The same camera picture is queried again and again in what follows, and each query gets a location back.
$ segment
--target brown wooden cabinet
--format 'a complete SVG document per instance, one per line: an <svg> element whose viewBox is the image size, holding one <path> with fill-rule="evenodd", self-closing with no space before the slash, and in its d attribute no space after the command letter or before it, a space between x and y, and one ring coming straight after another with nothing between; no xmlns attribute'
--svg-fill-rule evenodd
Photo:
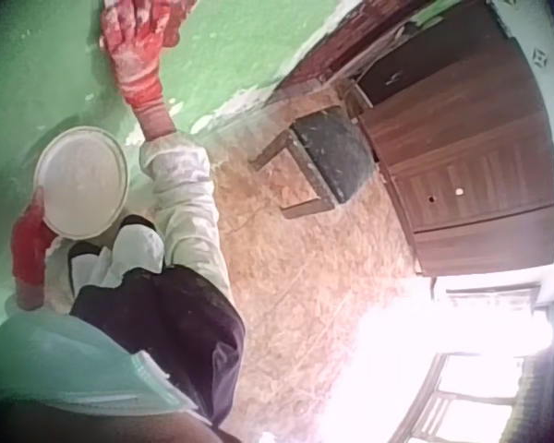
<svg viewBox="0 0 554 443"><path fill-rule="evenodd" d="M359 120L425 274L553 262L554 148L516 41L496 40Z"/></svg>

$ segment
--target green painted wall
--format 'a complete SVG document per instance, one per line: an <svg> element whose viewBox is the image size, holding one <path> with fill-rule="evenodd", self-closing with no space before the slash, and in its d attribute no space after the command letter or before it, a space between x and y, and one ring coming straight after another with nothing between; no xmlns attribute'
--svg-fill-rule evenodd
<svg viewBox="0 0 554 443"><path fill-rule="evenodd" d="M77 125L100 126L123 144L136 124L97 45L101 3L0 2L0 322L12 293L10 229L29 200L42 149ZM199 0L179 46L163 57L165 97L184 104L178 126L188 131L238 91L274 84L308 39L356 3Z"/></svg>

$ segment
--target white bucket lid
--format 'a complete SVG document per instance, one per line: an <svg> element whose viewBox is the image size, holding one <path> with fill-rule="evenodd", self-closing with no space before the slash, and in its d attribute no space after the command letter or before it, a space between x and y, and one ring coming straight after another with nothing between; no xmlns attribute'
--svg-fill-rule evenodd
<svg viewBox="0 0 554 443"><path fill-rule="evenodd" d="M92 238L113 225L125 205L126 158L109 133L74 127L45 148L34 184L44 190L47 226L72 240Z"/></svg>

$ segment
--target white face mask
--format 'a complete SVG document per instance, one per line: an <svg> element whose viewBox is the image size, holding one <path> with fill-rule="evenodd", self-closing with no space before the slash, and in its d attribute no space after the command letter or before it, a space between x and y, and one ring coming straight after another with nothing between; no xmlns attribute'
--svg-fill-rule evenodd
<svg viewBox="0 0 554 443"><path fill-rule="evenodd" d="M25 312L0 327L0 401L92 415L194 414L167 378L148 353L131 355L76 317Z"/></svg>

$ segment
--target white sleeve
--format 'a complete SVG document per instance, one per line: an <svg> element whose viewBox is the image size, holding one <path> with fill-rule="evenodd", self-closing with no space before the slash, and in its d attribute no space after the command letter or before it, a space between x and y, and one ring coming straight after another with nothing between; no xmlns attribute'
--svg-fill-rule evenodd
<svg viewBox="0 0 554 443"><path fill-rule="evenodd" d="M206 150L177 132L144 143L139 163L154 181L154 221L164 240L166 264L191 268L234 303Z"/></svg>

